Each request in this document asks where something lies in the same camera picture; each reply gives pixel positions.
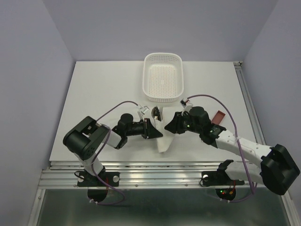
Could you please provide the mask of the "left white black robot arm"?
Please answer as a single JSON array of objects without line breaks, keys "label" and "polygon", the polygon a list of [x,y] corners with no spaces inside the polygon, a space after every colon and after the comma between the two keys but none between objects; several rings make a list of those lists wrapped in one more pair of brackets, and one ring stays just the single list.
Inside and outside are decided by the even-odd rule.
[{"label": "left white black robot arm", "polygon": [[84,167],[83,171],[76,173],[79,187],[105,186],[103,182],[117,187],[118,182],[113,178],[119,173],[106,173],[105,167],[96,157],[96,152],[100,151],[100,146],[107,144],[114,149],[121,149],[130,136],[141,136],[144,139],[154,139],[162,137],[163,134],[157,130],[149,118],[144,118],[138,122],[134,121],[131,114],[121,115],[117,125],[110,129],[105,125],[100,125],[87,116],[63,138],[63,145],[68,148],[80,161]]}]

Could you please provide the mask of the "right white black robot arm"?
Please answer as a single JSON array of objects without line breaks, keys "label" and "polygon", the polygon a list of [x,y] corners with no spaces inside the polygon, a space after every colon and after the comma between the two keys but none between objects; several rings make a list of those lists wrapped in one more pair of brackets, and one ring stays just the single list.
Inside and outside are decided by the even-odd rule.
[{"label": "right white black robot arm", "polygon": [[212,123],[203,107],[176,112],[165,130],[173,134],[196,133],[205,144],[241,157],[241,162],[225,160],[217,170],[206,172],[202,186],[227,186],[249,180],[284,195],[300,175],[300,169],[284,146],[271,147],[239,138],[225,127]]}]

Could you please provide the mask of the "green handled spoon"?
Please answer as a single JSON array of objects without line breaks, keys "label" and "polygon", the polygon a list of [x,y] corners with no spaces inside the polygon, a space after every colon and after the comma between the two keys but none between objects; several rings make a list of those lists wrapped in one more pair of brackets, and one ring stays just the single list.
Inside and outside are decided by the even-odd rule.
[{"label": "green handled spoon", "polygon": [[151,115],[152,115],[153,119],[161,121],[160,110],[157,106],[153,107],[153,109],[151,111]]}]

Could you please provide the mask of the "green handled fork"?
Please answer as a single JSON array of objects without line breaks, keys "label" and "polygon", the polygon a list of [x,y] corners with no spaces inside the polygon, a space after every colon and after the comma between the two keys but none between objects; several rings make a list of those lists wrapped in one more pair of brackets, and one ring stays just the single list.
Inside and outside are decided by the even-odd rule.
[{"label": "green handled fork", "polygon": [[158,107],[158,110],[159,110],[159,118],[158,118],[158,120],[162,121],[163,120],[163,107]]}]

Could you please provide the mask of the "white paper napkin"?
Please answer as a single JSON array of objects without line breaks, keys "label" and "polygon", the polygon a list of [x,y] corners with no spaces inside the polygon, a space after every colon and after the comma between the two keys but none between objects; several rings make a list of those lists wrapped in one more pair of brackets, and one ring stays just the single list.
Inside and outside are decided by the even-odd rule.
[{"label": "white paper napkin", "polygon": [[164,127],[167,125],[164,116],[162,121],[158,121],[155,119],[153,120],[155,128],[163,134],[163,137],[156,139],[158,152],[164,153],[169,149],[174,139],[174,134],[164,129]]}]

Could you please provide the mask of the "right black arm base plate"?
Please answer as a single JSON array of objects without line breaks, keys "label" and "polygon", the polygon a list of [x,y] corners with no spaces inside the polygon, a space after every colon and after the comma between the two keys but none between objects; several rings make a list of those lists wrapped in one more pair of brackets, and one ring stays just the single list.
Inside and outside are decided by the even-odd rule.
[{"label": "right black arm base plate", "polygon": [[201,187],[226,186],[226,188],[216,188],[217,196],[226,201],[233,201],[236,197],[236,186],[245,184],[242,180],[233,180],[225,172],[205,171],[199,182]]}]

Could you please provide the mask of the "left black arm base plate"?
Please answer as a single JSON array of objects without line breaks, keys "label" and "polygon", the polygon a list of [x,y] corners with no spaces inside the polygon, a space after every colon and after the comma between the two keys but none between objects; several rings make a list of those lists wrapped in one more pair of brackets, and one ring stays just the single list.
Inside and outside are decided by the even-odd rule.
[{"label": "left black arm base plate", "polygon": [[[75,171],[74,176],[77,177],[77,186],[88,188],[87,197],[91,201],[102,202],[108,195],[109,187],[101,182],[96,176],[92,176],[88,172]],[[119,186],[119,172],[102,172],[98,175],[107,184]]]}]

